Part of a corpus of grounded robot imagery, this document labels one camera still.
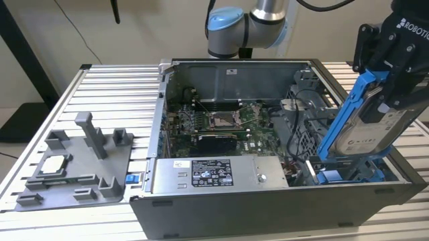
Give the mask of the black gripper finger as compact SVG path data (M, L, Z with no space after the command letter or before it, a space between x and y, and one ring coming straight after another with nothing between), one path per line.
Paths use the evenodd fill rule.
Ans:
M364 65L370 72L386 72L382 90L361 114L364 123L377 123L385 114L380 108L412 113L414 119L428 107L428 87L417 85L428 76L428 40L414 34L381 34Z
M381 24L362 24L358 29L352 69L364 72L380 42Z

